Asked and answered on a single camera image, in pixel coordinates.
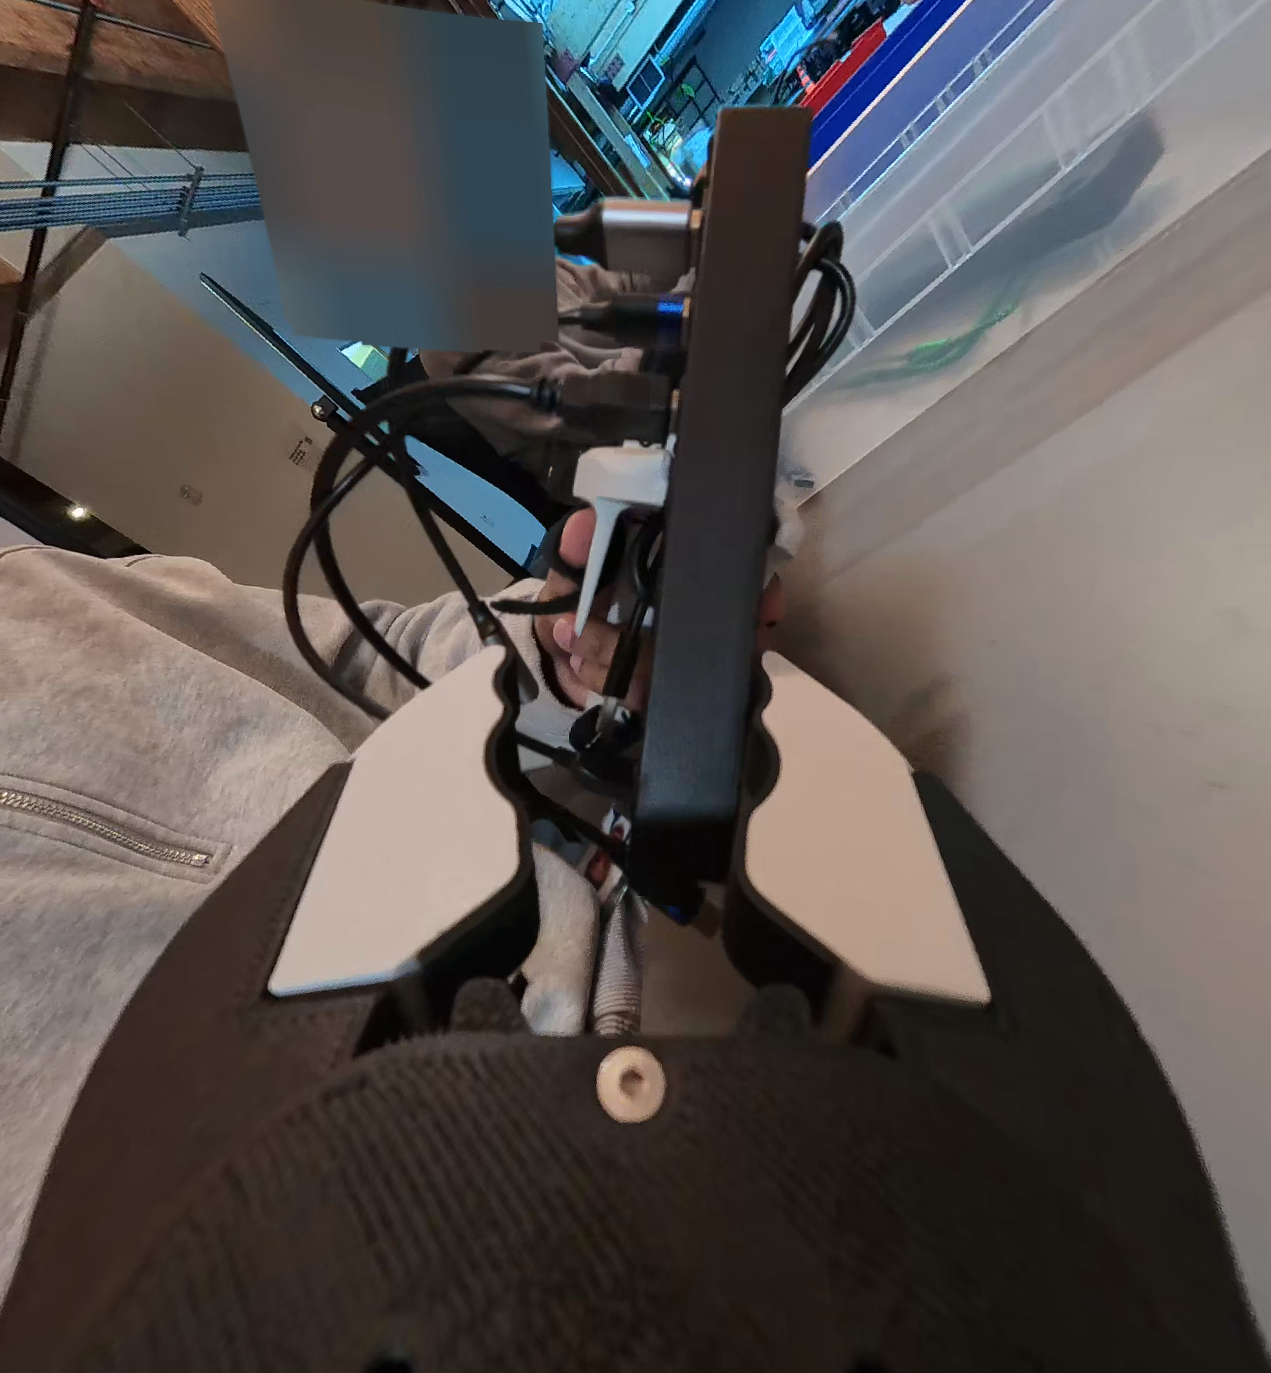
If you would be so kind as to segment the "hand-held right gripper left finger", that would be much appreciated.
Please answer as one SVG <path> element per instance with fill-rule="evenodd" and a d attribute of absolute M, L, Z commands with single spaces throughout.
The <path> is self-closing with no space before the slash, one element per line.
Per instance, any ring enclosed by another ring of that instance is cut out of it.
<path fill-rule="evenodd" d="M 356 751 L 266 990 L 386 986 L 422 973 L 521 875 L 521 822 L 495 771 L 502 646 L 419 691 Z"/>

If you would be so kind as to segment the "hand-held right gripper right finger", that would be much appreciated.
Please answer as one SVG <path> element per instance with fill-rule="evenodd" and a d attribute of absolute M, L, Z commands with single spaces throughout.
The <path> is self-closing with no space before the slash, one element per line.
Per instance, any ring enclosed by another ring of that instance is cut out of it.
<path fill-rule="evenodd" d="M 991 1002 L 911 765 L 782 655 L 761 659 L 723 945 L 751 986 L 795 986 L 811 1009 Z"/>

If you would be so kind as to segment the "person's left forearm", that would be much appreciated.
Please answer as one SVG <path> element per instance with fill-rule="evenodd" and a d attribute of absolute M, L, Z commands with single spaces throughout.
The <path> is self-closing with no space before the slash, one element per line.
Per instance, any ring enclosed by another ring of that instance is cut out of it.
<path fill-rule="evenodd" d="M 508 612 L 505 599 L 490 599 L 488 606 L 534 681 L 521 694 L 524 709 L 540 712 L 558 708 L 565 712 L 545 665 L 534 618 Z M 353 696 L 385 712 L 395 712 L 417 693 L 417 684 L 386 661 L 335 599 L 299 595 L 299 611 L 307 642 L 337 686 L 347 687 Z M 429 684 L 447 677 L 483 646 L 460 592 L 448 592 L 414 606 L 370 599 L 360 603 L 360 612 L 381 640 Z"/>

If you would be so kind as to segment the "person's left hand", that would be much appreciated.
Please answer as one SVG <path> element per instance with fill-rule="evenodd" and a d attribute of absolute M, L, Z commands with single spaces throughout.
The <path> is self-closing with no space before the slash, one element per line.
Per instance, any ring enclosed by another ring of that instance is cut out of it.
<path fill-rule="evenodd" d="M 552 602 L 580 589 L 594 523 L 591 508 L 577 508 L 568 514 L 558 533 L 555 558 L 537 595 L 539 603 Z M 584 709 L 593 694 L 603 691 L 616 653 L 619 630 L 609 621 L 611 599 L 611 589 L 594 596 L 583 630 L 575 627 L 574 611 L 537 614 L 533 620 L 533 633 L 548 681 L 558 697 L 575 710 Z"/>

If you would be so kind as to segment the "person's grey striped shirt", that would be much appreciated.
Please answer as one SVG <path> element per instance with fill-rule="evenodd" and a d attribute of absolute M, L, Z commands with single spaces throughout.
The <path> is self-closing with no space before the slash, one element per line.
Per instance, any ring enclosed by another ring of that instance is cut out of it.
<path fill-rule="evenodd" d="M 628 1037 L 641 1028 L 647 905 L 619 879 L 603 904 L 603 921 L 590 1001 L 590 1028 L 602 1039 Z"/>

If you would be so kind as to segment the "blue plastic bin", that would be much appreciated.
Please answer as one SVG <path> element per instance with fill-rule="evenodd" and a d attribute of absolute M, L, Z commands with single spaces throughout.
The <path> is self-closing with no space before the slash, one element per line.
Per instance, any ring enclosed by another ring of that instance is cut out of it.
<path fill-rule="evenodd" d="M 919 3 L 813 117 L 810 168 L 873 162 L 982 45 L 1000 3 Z"/>

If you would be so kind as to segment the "clear plastic bin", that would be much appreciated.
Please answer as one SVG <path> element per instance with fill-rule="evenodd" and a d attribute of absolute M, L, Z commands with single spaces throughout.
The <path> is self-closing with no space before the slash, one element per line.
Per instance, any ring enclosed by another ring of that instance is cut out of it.
<path fill-rule="evenodd" d="M 925 404 L 1271 146 L 1271 3 L 1000 3 L 982 45 L 867 165 L 832 158 L 808 218 L 845 234 L 848 338 L 792 404 Z M 1142 111 L 1164 157 L 1107 228 L 1034 203 Z"/>

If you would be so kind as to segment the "black switch USB hub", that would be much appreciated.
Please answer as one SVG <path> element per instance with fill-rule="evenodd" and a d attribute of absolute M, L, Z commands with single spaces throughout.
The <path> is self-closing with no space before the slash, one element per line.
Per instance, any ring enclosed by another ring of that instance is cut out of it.
<path fill-rule="evenodd" d="M 1158 118 L 1142 111 L 1042 193 L 1026 222 L 1069 240 L 1101 231 L 1129 206 L 1163 157 Z"/>

